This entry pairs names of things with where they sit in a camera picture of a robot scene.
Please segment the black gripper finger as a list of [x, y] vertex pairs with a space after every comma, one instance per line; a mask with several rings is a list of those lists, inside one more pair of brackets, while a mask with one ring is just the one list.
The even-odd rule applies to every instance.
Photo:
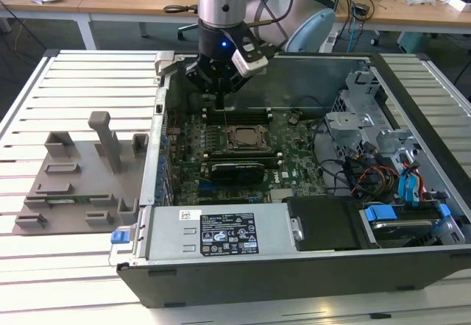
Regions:
[[186, 68], [185, 75], [203, 96], [214, 99], [215, 108], [220, 108], [220, 73], [217, 65], [214, 60], [197, 60]]
[[219, 80], [219, 107], [224, 108], [224, 98], [226, 95], [236, 93], [247, 82], [249, 78], [243, 78], [241, 75], [234, 75], [230, 78], [222, 78]]

